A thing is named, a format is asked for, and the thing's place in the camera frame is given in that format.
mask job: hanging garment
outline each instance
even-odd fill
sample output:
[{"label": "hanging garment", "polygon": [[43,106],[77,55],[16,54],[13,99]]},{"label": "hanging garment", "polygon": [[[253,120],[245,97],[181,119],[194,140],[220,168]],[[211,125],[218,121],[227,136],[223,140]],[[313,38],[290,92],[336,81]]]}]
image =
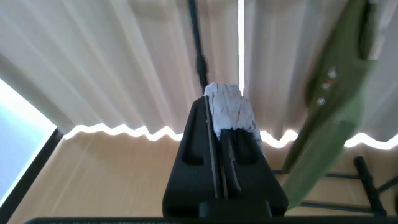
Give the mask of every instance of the hanging garment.
[{"label": "hanging garment", "polygon": [[213,129],[218,139],[221,130],[243,129],[254,136],[254,140],[265,156],[260,130],[254,119],[250,102],[243,97],[237,85],[212,83],[205,88],[213,117]]},{"label": "hanging garment", "polygon": [[361,89],[375,63],[366,54],[376,31],[376,9],[366,0],[347,3],[310,78],[308,118],[282,168],[289,173],[283,185],[289,209],[330,170],[361,123]]}]

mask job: ceiling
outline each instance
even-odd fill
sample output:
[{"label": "ceiling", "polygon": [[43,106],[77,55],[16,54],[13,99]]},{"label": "ceiling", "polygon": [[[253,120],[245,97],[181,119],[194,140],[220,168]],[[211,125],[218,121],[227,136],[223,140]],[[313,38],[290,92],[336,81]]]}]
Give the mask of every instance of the ceiling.
[{"label": "ceiling", "polygon": [[[346,0],[197,2],[209,81],[244,87],[274,138],[298,132],[303,88]],[[101,123],[183,132],[201,96],[186,1],[5,0],[0,10],[0,78],[64,133]],[[358,130],[378,141],[398,127],[396,12],[386,37]]]}]

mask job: beige wall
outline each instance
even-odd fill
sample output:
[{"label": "beige wall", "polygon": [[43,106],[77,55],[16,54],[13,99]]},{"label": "beige wall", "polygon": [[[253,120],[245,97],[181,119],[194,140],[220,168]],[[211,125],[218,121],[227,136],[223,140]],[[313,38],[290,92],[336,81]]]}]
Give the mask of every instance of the beige wall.
[{"label": "beige wall", "polygon": [[[179,142],[164,137],[150,142],[127,134],[80,133],[62,140],[36,178],[9,223],[34,217],[62,216],[162,216],[162,197]],[[273,169],[280,169],[286,149],[266,147]],[[397,167],[398,150],[348,149],[336,172],[355,173],[353,158],[363,154],[376,185],[385,182]],[[278,176],[283,182],[284,176]],[[393,210],[393,190],[382,195],[388,212]],[[368,200],[360,181],[322,179],[307,200],[365,205]],[[298,207],[287,215],[362,215],[361,213]]]}]

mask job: black bar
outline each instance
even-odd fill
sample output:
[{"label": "black bar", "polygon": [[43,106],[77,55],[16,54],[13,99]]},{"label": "black bar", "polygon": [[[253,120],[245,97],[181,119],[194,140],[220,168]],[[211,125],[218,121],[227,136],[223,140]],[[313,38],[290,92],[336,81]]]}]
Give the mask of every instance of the black bar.
[{"label": "black bar", "polygon": [[205,56],[203,56],[200,42],[200,32],[199,32],[199,20],[198,20],[198,12],[197,12],[197,4],[195,0],[188,0],[189,12],[191,15],[192,22],[192,34],[193,39],[195,41],[195,49],[197,51],[197,72],[199,74],[199,82],[202,87],[202,92],[205,92],[205,88],[208,84],[207,81],[207,64],[205,60]]},{"label": "black bar", "polygon": [[12,190],[11,194],[0,207],[0,223],[7,223],[11,218],[62,137],[63,134],[58,128],[51,134],[49,140],[47,140],[42,150],[40,150],[25,174],[18,181],[18,184],[14,187],[14,190]]},{"label": "black bar", "polygon": [[[285,174],[282,170],[272,170],[274,174]],[[334,173],[329,173],[326,174],[326,177],[332,177],[332,178],[344,178],[344,179],[358,179],[361,180],[362,177],[358,175],[353,175],[353,174],[334,174]]]},{"label": "black bar", "polygon": [[387,212],[383,208],[380,202],[379,195],[376,192],[376,188],[373,185],[373,177],[369,173],[368,167],[362,156],[358,156],[354,159],[354,165],[358,171],[358,175],[363,177],[361,179],[363,188],[365,189],[366,195],[368,196],[369,203],[371,204],[371,209],[373,214],[376,215],[387,215]]},{"label": "black bar", "polygon": [[390,187],[398,184],[398,176],[393,177],[391,180],[387,181],[385,184],[381,185],[377,190],[377,194],[383,193],[385,190],[389,189]]},{"label": "black bar", "polygon": [[310,208],[324,208],[324,209],[332,209],[332,210],[347,211],[347,212],[360,212],[360,213],[373,214],[373,211],[370,208],[366,208],[366,207],[328,205],[328,204],[324,204],[324,203],[315,203],[315,202],[302,202],[300,206],[310,207]]}]

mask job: black cable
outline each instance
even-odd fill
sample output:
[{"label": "black cable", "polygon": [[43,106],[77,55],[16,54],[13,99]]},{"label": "black cable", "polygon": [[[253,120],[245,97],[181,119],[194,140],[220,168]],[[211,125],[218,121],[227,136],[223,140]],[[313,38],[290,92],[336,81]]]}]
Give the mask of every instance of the black cable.
[{"label": "black cable", "polygon": [[189,12],[191,15],[192,22],[192,33],[193,39],[195,41],[195,49],[197,51],[197,72],[199,75],[199,82],[202,88],[202,92],[205,92],[205,88],[208,84],[207,82],[207,64],[205,60],[205,56],[201,50],[201,42],[200,42],[200,33],[199,33],[199,20],[197,16],[197,4],[195,0],[188,0]]}]

